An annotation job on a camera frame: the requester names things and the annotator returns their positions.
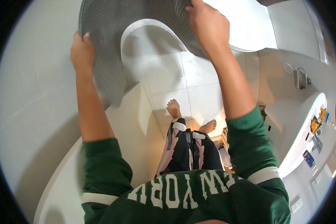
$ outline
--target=green sweatshirt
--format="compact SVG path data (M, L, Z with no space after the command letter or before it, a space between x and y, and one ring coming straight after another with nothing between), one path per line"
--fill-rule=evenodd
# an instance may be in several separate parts
M259 109L226 122L233 175L182 171L132 189L132 170L117 139L84 143L85 223L290 223L288 195Z

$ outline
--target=hand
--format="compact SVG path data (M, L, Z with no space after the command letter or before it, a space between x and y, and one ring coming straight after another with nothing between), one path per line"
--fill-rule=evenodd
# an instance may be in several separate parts
M86 33L83 38L81 38L78 32L75 33L70 58L76 73L89 72L92 74L94 66L94 45L90 40L89 33Z
M229 49L230 23L227 18L203 0L192 0L192 5L186 7L190 25L208 56Z

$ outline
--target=toilet lid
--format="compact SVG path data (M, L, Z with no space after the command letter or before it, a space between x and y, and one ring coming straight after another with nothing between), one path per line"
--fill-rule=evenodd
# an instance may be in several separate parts
M256 0L203 0L230 22L230 47L237 51L277 48L267 7Z

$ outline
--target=toilet paper holder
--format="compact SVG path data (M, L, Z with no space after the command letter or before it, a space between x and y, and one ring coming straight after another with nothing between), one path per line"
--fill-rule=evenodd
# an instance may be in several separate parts
M311 79L307 76L303 68L294 70L295 87L299 90L305 89L306 86L311 84Z

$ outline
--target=electrical outlet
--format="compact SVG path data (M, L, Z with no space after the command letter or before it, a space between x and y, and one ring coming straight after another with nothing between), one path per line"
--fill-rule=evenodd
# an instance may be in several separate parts
M318 184L320 182L321 178L322 178L322 175L321 175L321 173L319 173L318 176L315 178L316 184Z
M299 198L293 205L291 205L292 213L296 212L302 206L302 200Z

